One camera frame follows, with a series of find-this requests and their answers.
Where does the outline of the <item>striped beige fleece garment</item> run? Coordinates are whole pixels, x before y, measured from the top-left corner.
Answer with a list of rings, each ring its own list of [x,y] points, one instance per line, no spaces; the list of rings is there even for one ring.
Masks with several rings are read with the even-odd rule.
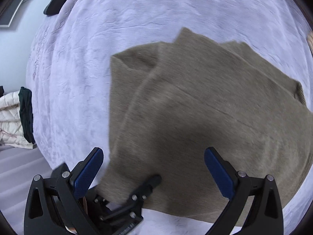
[[[307,35],[307,43],[309,45],[311,54],[313,55],[313,31],[310,31]]]

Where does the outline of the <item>olive brown knit sweater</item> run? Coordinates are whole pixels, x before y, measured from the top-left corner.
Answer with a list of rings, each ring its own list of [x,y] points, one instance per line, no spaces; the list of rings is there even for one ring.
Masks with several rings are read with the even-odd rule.
[[[110,59],[110,161],[98,192],[124,203],[154,174],[146,207],[214,222],[225,207],[204,163],[214,147],[236,169],[274,176],[282,205],[312,165],[312,112],[301,84],[243,42],[216,43],[183,28],[172,43]]]

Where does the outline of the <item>white quilted jacket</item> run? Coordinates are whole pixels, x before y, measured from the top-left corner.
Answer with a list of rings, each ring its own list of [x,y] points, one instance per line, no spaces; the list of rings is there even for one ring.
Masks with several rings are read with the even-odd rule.
[[[19,92],[11,92],[1,97],[0,110],[1,145],[9,145],[22,149],[33,149],[23,134],[20,119]]]

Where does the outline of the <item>lavender embossed bed blanket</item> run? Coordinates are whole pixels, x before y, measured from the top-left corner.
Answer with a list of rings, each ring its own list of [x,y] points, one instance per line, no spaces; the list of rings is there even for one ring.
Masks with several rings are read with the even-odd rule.
[[[73,168],[98,146],[104,151],[100,183],[110,161],[111,56],[172,43],[183,28],[216,43],[247,44],[301,84],[312,112],[311,28],[293,0],[67,0],[57,15],[45,18],[27,65],[34,137],[52,168],[63,162]],[[283,206],[285,234],[311,201],[312,165]],[[198,234],[204,223],[148,209],[142,232]]]

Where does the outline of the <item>dark green garment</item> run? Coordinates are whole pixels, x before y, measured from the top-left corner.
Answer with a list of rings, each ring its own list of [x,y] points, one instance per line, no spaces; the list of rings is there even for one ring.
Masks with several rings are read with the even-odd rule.
[[[33,136],[32,92],[25,87],[21,87],[18,96],[23,136],[29,143],[35,144]]]

